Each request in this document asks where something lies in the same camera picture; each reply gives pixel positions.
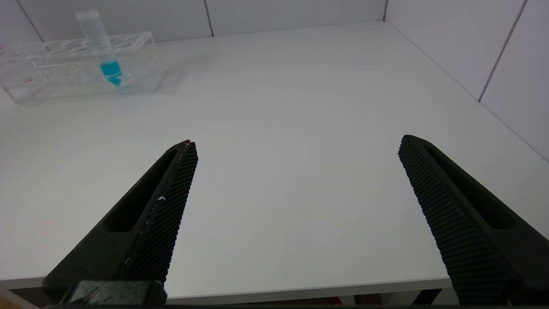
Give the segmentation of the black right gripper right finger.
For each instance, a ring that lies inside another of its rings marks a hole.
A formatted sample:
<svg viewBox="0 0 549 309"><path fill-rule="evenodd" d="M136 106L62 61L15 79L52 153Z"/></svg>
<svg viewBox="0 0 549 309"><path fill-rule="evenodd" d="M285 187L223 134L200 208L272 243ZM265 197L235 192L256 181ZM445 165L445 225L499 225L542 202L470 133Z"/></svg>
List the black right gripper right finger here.
<svg viewBox="0 0 549 309"><path fill-rule="evenodd" d="M547 306L548 239L425 139L398 156L459 303Z"/></svg>

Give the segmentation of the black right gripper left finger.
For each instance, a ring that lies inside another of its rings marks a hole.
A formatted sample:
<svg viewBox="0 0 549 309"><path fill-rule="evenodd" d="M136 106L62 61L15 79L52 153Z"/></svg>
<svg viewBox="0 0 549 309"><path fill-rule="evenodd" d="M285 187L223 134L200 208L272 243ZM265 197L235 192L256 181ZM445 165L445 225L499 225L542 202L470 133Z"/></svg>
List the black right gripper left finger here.
<svg viewBox="0 0 549 309"><path fill-rule="evenodd" d="M59 301L81 281L165 283L198 164L196 144L169 148L45 277Z"/></svg>

